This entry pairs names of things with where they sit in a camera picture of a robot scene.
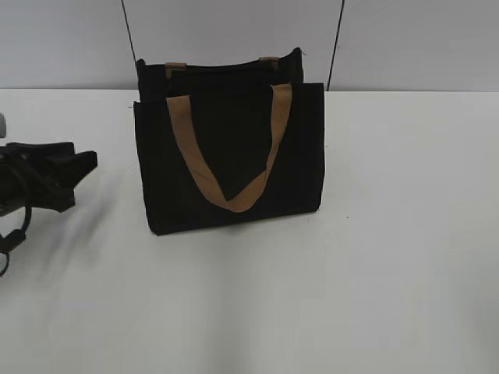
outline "black tote bag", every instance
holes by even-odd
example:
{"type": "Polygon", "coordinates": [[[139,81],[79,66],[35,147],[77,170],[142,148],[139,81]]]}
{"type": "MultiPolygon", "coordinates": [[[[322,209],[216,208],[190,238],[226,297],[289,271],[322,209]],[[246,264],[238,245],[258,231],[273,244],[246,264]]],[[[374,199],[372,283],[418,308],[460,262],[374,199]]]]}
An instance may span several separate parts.
{"type": "Polygon", "coordinates": [[[239,65],[195,66],[183,63],[146,65],[137,62],[141,101],[227,90],[234,86],[250,88],[281,83],[302,83],[302,51],[289,55],[263,57],[239,65]]]}
{"type": "Polygon", "coordinates": [[[318,209],[324,87],[282,84],[134,104],[157,235],[318,209]]]}

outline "brown handle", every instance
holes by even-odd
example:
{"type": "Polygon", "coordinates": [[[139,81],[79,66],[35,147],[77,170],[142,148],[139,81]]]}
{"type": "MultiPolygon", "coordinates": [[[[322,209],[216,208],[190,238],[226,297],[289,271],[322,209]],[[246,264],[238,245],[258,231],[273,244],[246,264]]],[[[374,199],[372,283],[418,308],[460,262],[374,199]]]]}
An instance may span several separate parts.
{"type": "Polygon", "coordinates": [[[208,167],[197,144],[191,115],[190,97],[178,96],[166,99],[175,140],[187,168],[203,196],[220,208],[235,213],[244,212],[251,208],[264,193],[268,177],[279,151],[279,145],[286,131],[292,101],[291,84],[272,86],[272,90],[274,93],[271,116],[272,145],[267,158],[267,167],[264,172],[252,180],[231,200],[224,197],[217,179],[208,167]]]}

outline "grey wall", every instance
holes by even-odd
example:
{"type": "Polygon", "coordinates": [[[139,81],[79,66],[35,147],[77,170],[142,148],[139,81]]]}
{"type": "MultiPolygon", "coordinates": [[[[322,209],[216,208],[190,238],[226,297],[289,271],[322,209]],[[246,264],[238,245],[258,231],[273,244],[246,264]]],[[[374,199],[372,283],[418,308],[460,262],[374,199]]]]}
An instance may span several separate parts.
{"type": "Polygon", "coordinates": [[[498,0],[346,0],[334,87],[499,90],[498,20],[498,0]]]}
{"type": "MultiPolygon", "coordinates": [[[[325,81],[341,0],[125,0],[148,63],[307,53],[325,81]]],[[[335,90],[499,90],[497,0],[346,0],[335,90]]],[[[0,0],[0,87],[135,88],[119,0],[0,0]]]]}
{"type": "Polygon", "coordinates": [[[232,64],[300,46],[305,78],[327,79],[340,0],[125,0],[137,58],[232,64]]]}
{"type": "Polygon", "coordinates": [[[0,0],[0,88],[131,88],[119,0],[0,0]]]}

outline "white table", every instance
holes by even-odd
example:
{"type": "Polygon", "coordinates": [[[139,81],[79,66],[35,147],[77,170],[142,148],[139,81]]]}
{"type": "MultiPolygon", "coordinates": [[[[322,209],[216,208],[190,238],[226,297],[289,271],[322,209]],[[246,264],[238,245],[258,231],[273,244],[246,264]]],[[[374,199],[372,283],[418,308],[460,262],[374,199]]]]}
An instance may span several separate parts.
{"type": "Polygon", "coordinates": [[[499,372],[499,93],[328,93],[318,213],[160,238],[137,96],[0,90],[0,142],[99,156],[12,253],[1,373],[499,372]]]}

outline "bag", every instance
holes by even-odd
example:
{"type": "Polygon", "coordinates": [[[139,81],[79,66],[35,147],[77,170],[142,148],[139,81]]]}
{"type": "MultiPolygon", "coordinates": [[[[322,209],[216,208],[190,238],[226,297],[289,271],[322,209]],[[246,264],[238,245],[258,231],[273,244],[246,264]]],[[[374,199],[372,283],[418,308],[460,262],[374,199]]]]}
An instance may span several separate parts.
{"type": "Polygon", "coordinates": [[[302,83],[302,51],[295,48],[283,58],[266,57],[241,65],[194,66],[183,63],[146,65],[137,62],[141,101],[165,97],[250,88],[281,83],[302,83]]]}
{"type": "Polygon", "coordinates": [[[134,113],[153,233],[319,208],[324,180],[322,83],[169,97],[135,103],[134,113]]]}
{"type": "Polygon", "coordinates": [[[60,213],[75,205],[74,189],[97,167],[93,151],[75,153],[73,143],[22,144],[0,146],[0,217],[24,206],[21,228],[5,237],[0,234],[0,253],[9,268],[10,252],[26,240],[32,208],[56,210],[60,213]]]}

